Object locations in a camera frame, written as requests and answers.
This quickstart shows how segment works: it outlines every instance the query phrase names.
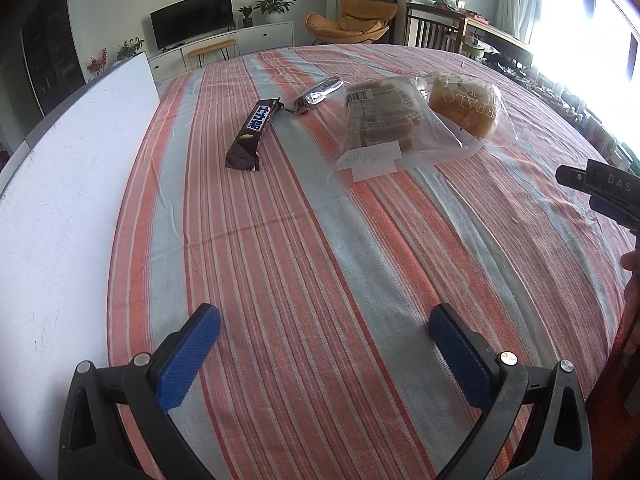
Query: bread loaf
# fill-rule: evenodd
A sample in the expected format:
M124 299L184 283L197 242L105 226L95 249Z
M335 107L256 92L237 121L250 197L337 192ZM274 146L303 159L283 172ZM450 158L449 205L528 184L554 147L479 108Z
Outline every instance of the bread loaf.
M498 117L500 99L494 86L465 77L437 76L429 107L478 139L484 139Z
M403 153L413 150L412 131L421 120L415 99L396 81L372 81L350 88L349 149L397 140Z

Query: tv stand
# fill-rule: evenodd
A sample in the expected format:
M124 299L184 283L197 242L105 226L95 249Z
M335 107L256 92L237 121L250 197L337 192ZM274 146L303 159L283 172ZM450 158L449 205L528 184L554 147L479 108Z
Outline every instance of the tv stand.
M173 48L163 50L157 55L149 57L149 66L151 67L154 81L159 83L180 75L187 70L198 68L198 61L194 57L189 58L189 53L226 40L235 40L236 42L235 46L228 48L229 57L294 46L293 22L268 23L267 25L239 28L177 44ZM204 57L205 65L223 60L219 50L207 52Z
M186 41L181 41L180 43L176 43L175 45L172 46L164 46L162 48L162 53L164 54L165 52L169 52L170 50L173 50L174 48L178 48L180 46L184 46L187 42Z

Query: potted plant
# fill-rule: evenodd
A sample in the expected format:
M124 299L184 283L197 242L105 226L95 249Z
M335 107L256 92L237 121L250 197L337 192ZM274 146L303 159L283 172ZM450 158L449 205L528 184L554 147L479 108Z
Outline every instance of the potted plant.
M125 40L118 50L116 61L122 61L131 56L135 56L136 52L142 48L144 42L145 40L140 40L138 37L136 37L135 40Z
M293 2L297 0L258 0L254 9L260 9L263 14L267 13L267 21L270 23L280 22L284 18L285 12L289 12L289 8Z
M104 72L107 68L107 49L104 48L100 51L100 59L94 59L93 56L89 58L89 63L86 68L89 72L91 72L94 76L97 76L99 73Z
M238 9L239 12L242 12L244 18L242 19L242 26L244 28L253 27L254 19L251 17L251 13L254 12L253 7L240 7Z

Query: orange chair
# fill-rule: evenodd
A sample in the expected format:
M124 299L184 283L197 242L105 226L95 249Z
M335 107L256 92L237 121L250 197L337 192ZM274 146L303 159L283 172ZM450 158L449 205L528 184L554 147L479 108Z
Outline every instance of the orange chair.
M375 0L340 0L342 17L332 22L320 14L310 13L306 30L316 41L325 43L371 43L382 38L400 7Z

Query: window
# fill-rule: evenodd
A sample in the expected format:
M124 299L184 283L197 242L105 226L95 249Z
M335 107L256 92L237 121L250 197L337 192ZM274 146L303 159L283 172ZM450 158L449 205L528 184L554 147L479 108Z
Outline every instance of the window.
M541 73L584 99L607 130L640 154L633 122L637 43L612 1L541 0L531 47Z

